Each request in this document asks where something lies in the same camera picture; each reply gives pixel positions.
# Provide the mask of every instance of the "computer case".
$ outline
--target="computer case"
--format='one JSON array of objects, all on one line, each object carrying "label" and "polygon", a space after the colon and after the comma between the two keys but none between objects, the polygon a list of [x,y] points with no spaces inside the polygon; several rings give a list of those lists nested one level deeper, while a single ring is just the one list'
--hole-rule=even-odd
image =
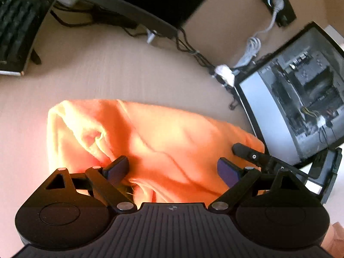
[{"label": "computer case", "polygon": [[344,51],[314,22],[241,72],[235,90],[266,153],[290,165],[344,143]]}]

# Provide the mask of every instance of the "white cable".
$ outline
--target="white cable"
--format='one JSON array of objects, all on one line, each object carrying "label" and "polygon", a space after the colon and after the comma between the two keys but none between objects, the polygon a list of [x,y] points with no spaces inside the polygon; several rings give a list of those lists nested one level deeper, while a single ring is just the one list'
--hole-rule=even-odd
[{"label": "white cable", "polygon": [[257,35],[261,33],[269,32],[272,29],[273,25],[275,24],[278,12],[284,8],[283,0],[272,0],[272,4],[274,8],[273,8],[272,19],[271,19],[270,25],[265,30],[256,32],[252,37],[248,39],[245,53],[242,56],[242,58],[240,58],[238,63],[234,66],[234,68],[248,65],[250,61],[252,60],[252,58],[257,56],[259,50],[261,49],[261,41],[257,37]]}]

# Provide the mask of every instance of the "plug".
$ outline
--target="plug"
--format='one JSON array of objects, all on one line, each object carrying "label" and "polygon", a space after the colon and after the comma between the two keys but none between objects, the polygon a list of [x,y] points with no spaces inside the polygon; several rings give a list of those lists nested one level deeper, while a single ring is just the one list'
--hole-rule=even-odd
[{"label": "plug", "polygon": [[283,0],[272,0],[273,10],[275,12],[280,12],[284,9],[284,1]]},{"label": "plug", "polygon": [[228,68],[227,65],[219,65],[215,68],[215,75],[219,75],[223,80],[223,85],[228,84],[231,87],[234,87],[234,78],[235,76],[232,73],[232,70]]}]

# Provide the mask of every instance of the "black cable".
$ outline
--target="black cable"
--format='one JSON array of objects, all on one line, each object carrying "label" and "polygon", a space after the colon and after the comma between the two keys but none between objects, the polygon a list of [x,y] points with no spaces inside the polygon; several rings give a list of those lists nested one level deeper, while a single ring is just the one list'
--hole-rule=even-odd
[{"label": "black cable", "polygon": [[319,129],[319,141],[324,144],[321,140],[321,135],[320,135],[320,132],[322,133],[324,139],[325,139],[325,142],[326,142],[326,145],[327,147],[329,147],[329,143],[327,142],[327,134],[326,134],[326,131],[325,131],[325,128],[324,126],[321,126],[321,128]]},{"label": "black cable", "polygon": [[[196,51],[190,45],[190,43],[187,40],[186,33],[185,33],[184,29],[180,28],[180,31],[183,33],[184,40],[185,40],[186,44],[177,35],[176,36],[177,50],[179,50],[181,52],[187,52],[187,53],[192,54],[194,56],[194,58],[196,59],[196,61],[198,62],[198,64],[201,65],[202,67],[205,67],[205,68],[208,68],[208,69],[215,68],[215,66],[212,63],[210,63],[199,51]],[[180,44],[182,44],[186,49],[182,49],[180,47]]]},{"label": "black cable", "polygon": [[133,38],[139,37],[139,36],[147,36],[147,33],[136,33],[136,34],[131,34],[131,33],[128,31],[128,29],[126,29],[125,27],[121,27],[121,28],[124,30],[124,32],[126,32],[130,37],[133,37]]},{"label": "black cable", "polygon": [[70,9],[70,7],[67,7],[65,4],[62,4],[59,0],[56,0],[55,4],[58,5],[59,7],[62,7],[65,9]]},{"label": "black cable", "polygon": [[155,31],[151,31],[151,32],[152,32],[152,34],[156,35],[159,38],[166,38],[164,35],[161,35],[158,32],[155,32]]},{"label": "black cable", "polygon": [[60,6],[54,5],[55,9],[63,12],[79,12],[79,13],[89,13],[92,9],[76,9],[76,8],[62,8]]},{"label": "black cable", "polygon": [[89,26],[89,25],[94,25],[94,24],[96,24],[94,21],[85,22],[85,23],[78,23],[78,24],[70,24],[70,23],[64,22],[61,18],[59,18],[59,17],[57,16],[57,14],[56,14],[53,10],[51,10],[50,13],[51,13],[51,15],[58,21],[58,23],[60,23],[60,24],[63,25],[63,26],[66,26],[66,27],[70,27],[70,28],[84,27],[84,26]]},{"label": "black cable", "polygon": [[232,103],[229,104],[230,110],[235,110],[235,108],[239,105],[239,102],[236,99],[233,99]]},{"label": "black cable", "polygon": [[333,128],[331,128],[331,130],[332,130],[332,133],[333,133],[333,136],[334,136],[335,140],[337,140],[336,135],[335,135],[335,133],[333,131]]}]

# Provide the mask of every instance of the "metal screw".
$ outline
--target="metal screw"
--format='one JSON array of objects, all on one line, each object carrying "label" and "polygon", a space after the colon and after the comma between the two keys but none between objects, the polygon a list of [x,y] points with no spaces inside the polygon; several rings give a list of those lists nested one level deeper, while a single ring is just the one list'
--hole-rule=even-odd
[{"label": "metal screw", "polygon": [[121,202],[117,205],[117,208],[120,210],[130,210],[134,207],[134,205],[128,201]]},{"label": "metal screw", "polygon": [[225,210],[228,209],[228,204],[223,201],[216,201],[212,204],[212,208],[216,210]]}]

